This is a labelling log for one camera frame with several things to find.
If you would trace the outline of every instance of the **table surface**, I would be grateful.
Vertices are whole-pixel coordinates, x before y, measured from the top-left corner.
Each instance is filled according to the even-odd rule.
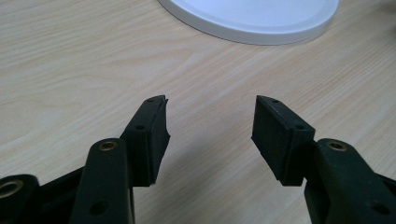
[[[172,135],[137,223],[310,223],[250,140],[276,98],[396,178],[396,2],[341,0],[325,34],[253,46],[203,34],[157,1],[0,2],[0,177],[48,183],[165,94]]]

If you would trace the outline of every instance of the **black plastic part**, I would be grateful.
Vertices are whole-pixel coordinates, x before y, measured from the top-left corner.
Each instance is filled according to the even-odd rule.
[[[257,96],[252,140],[283,186],[301,186],[315,129],[278,100]]]
[[[134,114],[121,139],[128,147],[134,187],[155,183],[170,135],[166,130],[164,95],[147,99]]]
[[[314,158],[331,201],[319,223],[396,223],[396,198],[354,147],[321,139]]]
[[[19,224],[35,220],[40,187],[33,175],[11,175],[0,180],[0,223]]]
[[[378,175],[378,177],[381,179],[382,183],[387,186],[387,188],[392,192],[392,194],[396,197],[396,180],[387,178],[386,176],[383,175]]]
[[[323,182],[307,182],[304,196],[309,216],[314,224],[324,224],[329,215],[331,202]]]
[[[37,223],[68,223],[83,167],[41,187],[41,211]]]
[[[91,147],[70,223],[133,222],[126,155],[126,146],[118,138],[105,139]]]

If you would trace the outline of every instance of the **white round base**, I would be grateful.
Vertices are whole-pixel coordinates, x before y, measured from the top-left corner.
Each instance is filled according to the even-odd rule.
[[[257,45],[297,42],[324,32],[338,0],[159,0],[175,17],[220,38]]]

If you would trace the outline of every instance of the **light wood desk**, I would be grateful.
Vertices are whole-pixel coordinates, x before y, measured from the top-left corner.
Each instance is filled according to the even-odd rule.
[[[157,184],[136,221],[310,223],[250,140],[256,95],[276,98],[396,178],[396,2],[341,0],[328,31],[286,46],[205,35],[156,0],[0,2],[0,177],[44,184],[169,98]]]

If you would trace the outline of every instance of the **screw hole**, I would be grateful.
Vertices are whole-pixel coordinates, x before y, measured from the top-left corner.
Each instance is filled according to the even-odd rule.
[[[370,201],[366,204],[369,208],[371,208],[373,211],[381,214],[381,215],[388,215],[390,213],[389,209],[379,201],[373,200]]]
[[[339,142],[328,142],[327,146],[330,147],[331,149],[337,150],[337,151],[345,151],[347,150],[347,146],[345,144],[339,143]]]
[[[304,126],[303,126],[303,125],[296,125],[296,129],[297,129],[297,130],[303,130],[303,129],[304,129]]]
[[[18,192],[23,186],[23,182],[19,179],[8,181],[0,185],[0,199],[6,198]]]
[[[107,211],[107,209],[108,209],[108,202],[101,201],[101,202],[94,203],[91,206],[90,213],[93,216],[99,216],[99,215],[102,215],[103,213],[105,213]]]
[[[109,151],[116,148],[118,144],[116,142],[104,142],[99,146],[99,149],[102,151]]]

